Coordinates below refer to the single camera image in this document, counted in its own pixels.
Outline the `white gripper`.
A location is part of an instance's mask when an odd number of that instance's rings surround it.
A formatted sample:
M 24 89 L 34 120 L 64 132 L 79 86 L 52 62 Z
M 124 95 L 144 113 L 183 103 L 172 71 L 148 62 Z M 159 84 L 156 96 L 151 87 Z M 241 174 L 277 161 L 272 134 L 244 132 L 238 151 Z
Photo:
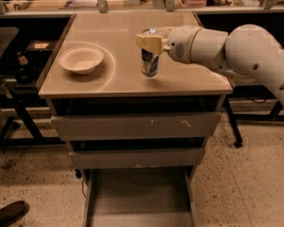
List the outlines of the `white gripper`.
M 200 26 L 156 27 L 155 34 L 169 34 L 168 39 L 161 35 L 137 34 L 135 43 L 138 47 L 153 54 L 162 54 L 169 50 L 169 56 L 181 63 L 191 63 L 191 47 Z

